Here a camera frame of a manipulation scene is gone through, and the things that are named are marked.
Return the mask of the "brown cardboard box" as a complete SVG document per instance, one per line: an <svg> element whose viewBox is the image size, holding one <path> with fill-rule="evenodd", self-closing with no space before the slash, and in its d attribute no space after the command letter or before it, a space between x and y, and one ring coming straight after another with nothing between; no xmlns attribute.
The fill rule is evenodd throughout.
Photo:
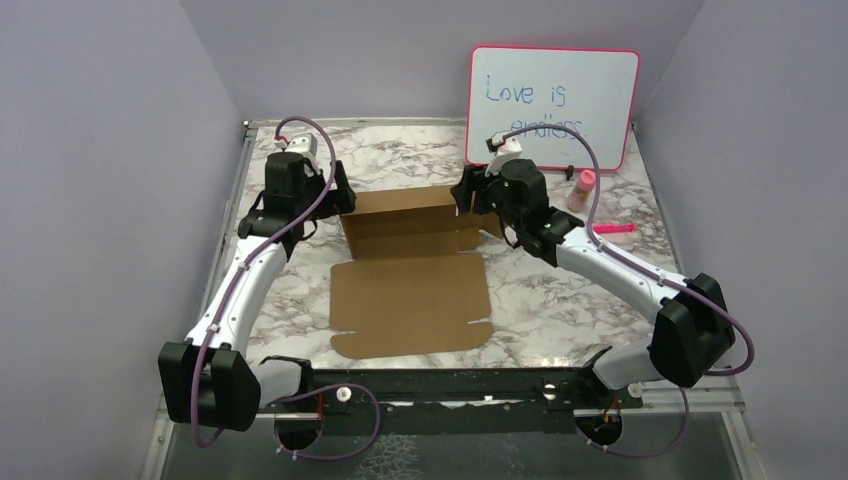
<svg viewBox="0 0 848 480"><path fill-rule="evenodd" d="M341 218L352 259L330 275L332 348L349 359L465 351L494 327L482 235L493 214L459 214L446 186L362 192Z"/></svg>

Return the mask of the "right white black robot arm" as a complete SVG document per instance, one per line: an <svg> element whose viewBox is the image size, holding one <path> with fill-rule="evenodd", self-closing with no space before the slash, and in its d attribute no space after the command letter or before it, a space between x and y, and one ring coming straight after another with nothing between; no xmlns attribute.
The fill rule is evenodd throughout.
<svg viewBox="0 0 848 480"><path fill-rule="evenodd" d="M579 398L600 407L634 383L667 380L694 386L734 345L718 282L688 279L605 242L580 218L549 203L544 175L529 159L507 161L496 174L467 165L450 190L461 213L494 214L516 236L513 247L579 274L646 318L651 337L612 347L585 365Z"/></svg>

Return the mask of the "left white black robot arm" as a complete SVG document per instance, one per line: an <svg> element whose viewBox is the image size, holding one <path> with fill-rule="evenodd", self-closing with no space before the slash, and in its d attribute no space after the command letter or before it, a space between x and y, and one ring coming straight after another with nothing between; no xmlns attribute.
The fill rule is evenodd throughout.
<svg viewBox="0 0 848 480"><path fill-rule="evenodd" d="M307 239L307 225L351 213L356 194L342 162L327 175L308 153L277 152L265 164L265 187L237 226L235 254L206 311L181 342L167 342L157 363L175 423L245 431L277 400L290 410L313 401L307 361L274 357L252 366L249 337L274 281Z"/></svg>

